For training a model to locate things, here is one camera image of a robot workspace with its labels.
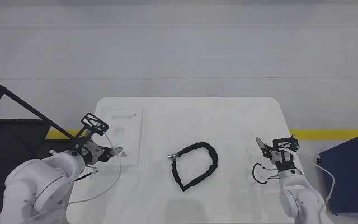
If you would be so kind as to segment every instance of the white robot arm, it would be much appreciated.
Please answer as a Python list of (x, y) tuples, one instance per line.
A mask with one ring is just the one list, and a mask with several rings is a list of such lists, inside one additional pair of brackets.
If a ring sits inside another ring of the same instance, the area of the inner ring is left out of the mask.
[(280, 201), (285, 214), (299, 224), (333, 224), (326, 215), (322, 196), (293, 163), (294, 153), (288, 150), (296, 152), (298, 141), (293, 137), (275, 139), (274, 147), (264, 144), (259, 138), (256, 138), (256, 141), (263, 156), (269, 158), (278, 169), (278, 174), (269, 179), (279, 180)]
[[(92, 141), (84, 148), (93, 155), (103, 155), (107, 150)], [(110, 149), (109, 154), (116, 156), (120, 152), (121, 148)], [(68, 224), (64, 205), (68, 204), (74, 182), (84, 171), (85, 161), (74, 150), (52, 154), (43, 160), (24, 162), (7, 176), (0, 223)], [(93, 156), (91, 164), (97, 159)]]

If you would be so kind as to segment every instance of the white cable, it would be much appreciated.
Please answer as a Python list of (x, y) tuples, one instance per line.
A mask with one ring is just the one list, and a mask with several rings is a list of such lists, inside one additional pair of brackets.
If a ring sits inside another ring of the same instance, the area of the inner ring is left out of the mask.
[(67, 208), (70, 204), (76, 204), (76, 203), (88, 202), (88, 201), (90, 201), (90, 200), (93, 200), (93, 199), (98, 198), (99, 196), (101, 196), (101, 195), (105, 194), (107, 191), (109, 191), (110, 189), (112, 189), (112, 188), (114, 187), (114, 185), (116, 185), (116, 183), (118, 182), (119, 177), (121, 176), (121, 173), (122, 173), (122, 163), (121, 163), (121, 161), (120, 161), (120, 160), (119, 160), (119, 168), (120, 168), (120, 171), (119, 171), (119, 174), (118, 174), (118, 177), (117, 177), (116, 181), (112, 184), (112, 186), (110, 186), (107, 190), (105, 190), (105, 191), (104, 191), (104, 192), (102, 192), (101, 194), (99, 194), (99, 195), (97, 195), (97, 196), (95, 196), (95, 197), (93, 197), (93, 198), (86, 199), (86, 200), (78, 200), (78, 201), (75, 201), (75, 202), (70, 202), (70, 203), (68, 203), (68, 204), (67, 204), (67, 205), (65, 205), (65, 206), (61, 206), (61, 207), (56, 208), (55, 210), (52, 210), (52, 211), (46, 211), (46, 212), (43, 212), (43, 213), (37, 214), (37, 215), (35, 215), (35, 216), (33, 216), (33, 217), (29, 218), (28, 220), (26, 220), (26, 221), (24, 221), (24, 222), (21, 222), (20, 224), (26, 224), (26, 223), (29, 223), (30, 221), (32, 221), (32, 220), (33, 220), (33, 219), (35, 219), (35, 218), (38, 218), (38, 217), (44, 216), (44, 215), (46, 215), (46, 214), (51, 214), (51, 213), (53, 213), (53, 212), (55, 212), (55, 211), (57, 211), (57, 210), (59, 210), (59, 209), (62, 209), (62, 208)]
[(326, 169), (324, 169), (324, 168), (318, 166), (317, 164), (315, 164), (315, 163), (312, 162), (311, 160), (309, 160), (309, 159), (307, 159), (307, 158), (305, 158), (305, 157), (303, 157), (303, 156), (300, 156), (299, 154), (297, 154), (297, 153), (295, 153), (295, 152), (289, 150), (288, 148), (286, 148), (286, 147), (283, 145), (284, 143), (288, 143), (288, 144), (289, 144), (289, 142), (283, 142), (283, 143), (282, 143), (281, 146), (284, 147), (284, 151), (288, 152), (289, 154), (291, 154), (291, 155), (293, 155), (293, 156), (299, 156), (299, 157), (303, 158), (304, 160), (310, 162), (311, 164), (313, 164), (313, 165), (315, 165), (316, 167), (320, 168), (320, 169), (323, 170), (324, 172), (328, 173), (328, 174), (332, 177), (331, 190), (329, 191), (329, 194), (328, 194), (328, 196), (326, 197), (326, 200), (324, 200), (324, 203), (323, 203), (323, 205), (321, 206), (321, 208), (320, 208), (320, 210), (319, 210), (319, 214), (320, 214), (321, 211), (322, 211), (322, 209), (323, 209), (323, 207), (326, 206), (327, 202), (328, 202), (328, 201), (330, 200), (330, 198), (331, 198), (331, 195), (332, 195), (332, 192), (333, 192), (333, 188), (335, 187), (335, 177), (334, 177), (328, 170), (326, 170)]

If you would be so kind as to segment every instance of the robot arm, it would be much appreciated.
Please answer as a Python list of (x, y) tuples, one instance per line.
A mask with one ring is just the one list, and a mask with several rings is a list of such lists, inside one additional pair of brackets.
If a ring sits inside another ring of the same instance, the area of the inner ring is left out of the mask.
[(299, 224), (333, 224), (326, 215), (326, 205), (322, 196), (306, 180), (293, 163), (293, 153), (299, 148), (294, 137), (275, 139), (274, 146), (264, 144), (259, 138), (256, 142), (264, 157), (276, 165), (278, 174), (270, 179), (278, 179), (280, 201), (285, 214)]

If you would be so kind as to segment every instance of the black cable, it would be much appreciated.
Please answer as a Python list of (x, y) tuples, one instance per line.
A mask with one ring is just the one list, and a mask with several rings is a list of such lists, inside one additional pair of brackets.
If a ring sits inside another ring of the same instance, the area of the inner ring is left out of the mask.
[(253, 177), (253, 179), (254, 179), (256, 182), (258, 182), (259, 184), (267, 184), (267, 181), (266, 181), (266, 182), (260, 182), (260, 181), (258, 181), (258, 180), (256, 179), (256, 177), (255, 177), (255, 167), (256, 167), (257, 165), (262, 166), (262, 165), (259, 164), (258, 162), (255, 163), (255, 165), (254, 165), (253, 168), (252, 168), (252, 177)]
[(95, 174), (95, 173), (97, 173), (97, 172), (98, 172), (98, 171), (96, 171), (96, 172), (91, 172), (91, 173), (89, 173), (89, 174), (83, 175), (83, 176), (81, 176), (80, 178), (75, 179), (74, 181), (82, 180), (83, 178), (86, 178), (86, 177), (90, 176), (91, 174)]

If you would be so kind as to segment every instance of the black cable lock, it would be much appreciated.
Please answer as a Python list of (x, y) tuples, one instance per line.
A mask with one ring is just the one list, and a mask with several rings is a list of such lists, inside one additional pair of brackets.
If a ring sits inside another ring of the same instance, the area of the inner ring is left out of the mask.
[[(176, 157), (181, 157), (183, 154), (186, 154), (186, 153), (188, 153), (188, 152), (190, 152), (192, 150), (196, 150), (198, 148), (206, 148), (209, 151), (209, 156), (213, 160), (213, 164), (209, 166), (209, 169), (204, 174), (198, 176), (197, 178), (195, 178), (194, 180), (189, 182), (187, 185), (183, 186), (183, 184), (181, 183), (181, 179), (179, 177), (178, 171), (176, 169), (176, 167), (177, 167)], [(181, 188), (181, 190), (183, 192), (186, 191), (191, 186), (197, 185), (198, 183), (202, 182), (205, 178), (210, 176), (216, 170), (216, 168), (218, 167), (218, 159), (219, 159), (216, 150), (206, 142), (197, 142), (195, 144), (192, 144), (191, 146), (188, 146), (188, 147), (184, 148), (183, 150), (181, 150), (177, 154), (168, 155), (168, 158), (171, 158), (173, 160), (173, 162), (172, 162), (173, 176), (174, 176), (175, 182), (178, 183), (179, 187)]]

